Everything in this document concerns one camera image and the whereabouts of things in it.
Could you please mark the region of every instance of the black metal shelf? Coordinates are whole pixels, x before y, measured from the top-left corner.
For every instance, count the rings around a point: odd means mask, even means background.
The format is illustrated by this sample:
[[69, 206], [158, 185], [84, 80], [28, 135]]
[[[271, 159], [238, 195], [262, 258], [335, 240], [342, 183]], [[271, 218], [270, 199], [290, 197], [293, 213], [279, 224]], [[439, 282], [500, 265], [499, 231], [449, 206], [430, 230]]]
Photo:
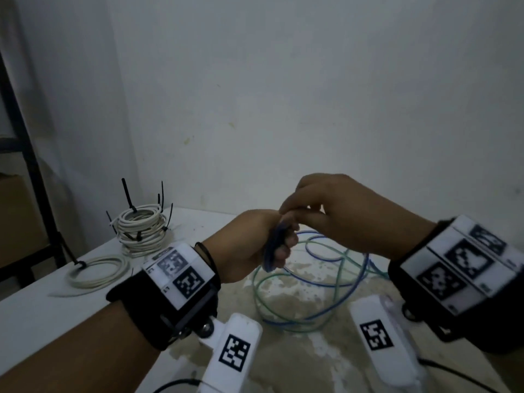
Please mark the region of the black metal shelf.
[[33, 275], [31, 266], [52, 257], [55, 258], [56, 267], [64, 266], [66, 264], [66, 258], [64, 257], [62, 246], [64, 246], [70, 256], [72, 256], [72, 254], [67, 248], [62, 235], [56, 228], [55, 218], [53, 217], [51, 205], [49, 204], [46, 187], [43, 183], [42, 174], [40, 173], [40, 166], [38, 165], [35, 151], [32, 148], [22, 112], [18, 106], [16, 95], [11, 85], [1, 52], [0, 62], [0, 93], [2, 94], [5, 110], [16, 136], [16, 138], [0, 137], [0, 153], [22, 153], [29, 172], [32, 188], [35, 192], [38, 210], [42, 216], [43, 225], [46, 229], [46, 234], [49, 240], [49, 245], [47, 247], [0, 268], [0, 281], [11, 276], [16, 276], [19, 284], [22, 287], [25, 287], [35, 281], [35, 276]]
[[23, 146], [17, 138], [0, 137], [0, 154], [16, 153], [22, 151]]

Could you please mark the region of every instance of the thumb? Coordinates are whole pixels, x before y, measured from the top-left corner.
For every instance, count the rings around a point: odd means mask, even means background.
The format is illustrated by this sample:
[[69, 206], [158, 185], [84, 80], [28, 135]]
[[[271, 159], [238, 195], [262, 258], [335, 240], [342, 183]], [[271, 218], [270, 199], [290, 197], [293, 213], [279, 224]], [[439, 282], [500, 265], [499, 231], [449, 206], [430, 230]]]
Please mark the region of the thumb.
[[302, 208], [289, 211], [286, 215], [288, 214], [291, 215], [291, 218], [297, 221], [297, 223], [307, 225], [319, 233], [325, 234], [324, 232], [328, 229], [329, 217], [324, 214], [324, 212]]

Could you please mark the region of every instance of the skin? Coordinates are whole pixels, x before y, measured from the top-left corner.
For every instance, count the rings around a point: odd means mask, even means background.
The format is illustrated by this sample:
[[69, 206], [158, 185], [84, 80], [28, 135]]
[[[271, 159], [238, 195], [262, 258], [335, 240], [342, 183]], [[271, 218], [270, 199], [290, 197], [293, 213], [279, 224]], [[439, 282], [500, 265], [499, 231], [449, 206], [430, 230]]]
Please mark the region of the skin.
[[[279, 212], [246, 211], [203, 242], [223, 283], [243, 279], [262, 262], [264, 244], [279, 223], [288, 226], [285, 245], [275, 251], [279, 267], [297, 244], [294, 231], [298, 223], [349, 249], [393, 261], [414, 248], [435, 226], [350, 177], [308, 175]], [[209, 263], [205, 254], [199, 253]], [[488, 356], [514, 391], [524, 388], [522, 354], [517, 350], [508, 356]], [[9, 370], [0, 377], [0, 391], [132, 393], [158, 355], [122, 304], [115, 302]]]

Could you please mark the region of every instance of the white device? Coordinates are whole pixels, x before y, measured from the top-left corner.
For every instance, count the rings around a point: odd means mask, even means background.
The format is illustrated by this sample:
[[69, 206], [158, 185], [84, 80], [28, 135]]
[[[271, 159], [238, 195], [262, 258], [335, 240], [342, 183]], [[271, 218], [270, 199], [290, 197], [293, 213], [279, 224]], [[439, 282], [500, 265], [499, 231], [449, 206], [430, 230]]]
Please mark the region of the white device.
[[262, 326], [240, 313], [226, 324], [213, 318], [214, 331], [200, 342], [213, 350], [198, 392], [238, 393], [242, 389], [257, 350]]
[[410, 322], [389, 297], [371, 295], [350, 304], [350, 313], [380, 379], [409, 392], [422, 392], [426, 377], [406, 331]]

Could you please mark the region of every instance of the brown box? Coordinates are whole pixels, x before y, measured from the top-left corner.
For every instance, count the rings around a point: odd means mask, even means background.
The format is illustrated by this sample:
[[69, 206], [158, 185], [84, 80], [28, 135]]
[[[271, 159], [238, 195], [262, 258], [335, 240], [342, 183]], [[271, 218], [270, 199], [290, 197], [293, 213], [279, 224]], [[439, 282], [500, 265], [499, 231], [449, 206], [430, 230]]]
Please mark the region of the brown box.
[[40, 215], [18, 175], [0, 173], [0, 267], [48, 244]]

